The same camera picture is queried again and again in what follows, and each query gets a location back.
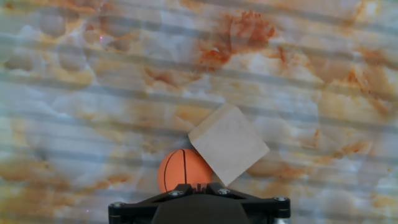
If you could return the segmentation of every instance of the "orange basketball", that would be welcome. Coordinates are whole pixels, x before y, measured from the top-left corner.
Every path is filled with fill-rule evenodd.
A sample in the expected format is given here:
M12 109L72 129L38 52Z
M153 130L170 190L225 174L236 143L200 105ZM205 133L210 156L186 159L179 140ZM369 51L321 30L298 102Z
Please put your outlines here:
M160 164L157 183L162 193L173 190L178 184L211 183L213 171L198 152L179 149L170 153Z

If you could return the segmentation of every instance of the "marble backdrop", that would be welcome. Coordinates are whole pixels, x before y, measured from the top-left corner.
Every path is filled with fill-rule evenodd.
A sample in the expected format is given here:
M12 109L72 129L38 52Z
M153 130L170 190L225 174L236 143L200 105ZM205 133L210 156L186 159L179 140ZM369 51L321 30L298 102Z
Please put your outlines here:
M398 2L0 8L1 223L107 223L225 102L271 149L232 189L290 197L293 223L398 223Z

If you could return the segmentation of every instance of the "metal screw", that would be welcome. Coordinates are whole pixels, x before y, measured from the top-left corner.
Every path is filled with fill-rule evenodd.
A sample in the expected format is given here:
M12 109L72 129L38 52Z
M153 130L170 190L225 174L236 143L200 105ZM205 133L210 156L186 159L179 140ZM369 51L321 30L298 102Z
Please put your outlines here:
M218 192L219 194L226 195L226 194L229 194L229 193L230 193L230 190L228 190L228 189L219 189L217 192Z
M169 195L171 195L171 196L179 196L179 195L183 195L183 194L184 194L184 192L179 191L179 190L172 190L169 192Z
M278 200L278 201L280 201L280 202L284 202L284 201L287 200L287 197L277 196L277 197L274 197L274 199L275 199L275 200Z
M122 207L124 204L125 204L124 202L113 202L109 206L114 207L114 208L119 208L119 207Z

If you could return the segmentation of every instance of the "basketball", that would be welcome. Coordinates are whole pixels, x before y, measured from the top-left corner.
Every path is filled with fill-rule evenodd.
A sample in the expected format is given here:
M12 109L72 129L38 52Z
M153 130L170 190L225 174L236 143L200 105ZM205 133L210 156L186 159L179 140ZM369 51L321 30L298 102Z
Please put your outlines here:
M170 153L160 164L157 173L157 183L162 193L173 190L178 184L207 184L212 180L212 169L192 149L179 149Z

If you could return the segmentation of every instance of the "beige paper square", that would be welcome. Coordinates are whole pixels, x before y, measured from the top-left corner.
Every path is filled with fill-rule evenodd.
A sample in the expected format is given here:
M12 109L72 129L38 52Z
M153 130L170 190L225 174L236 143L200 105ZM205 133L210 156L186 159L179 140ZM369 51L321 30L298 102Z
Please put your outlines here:
M218 108L188 137L225 186L269 152L241 110L231 104Z

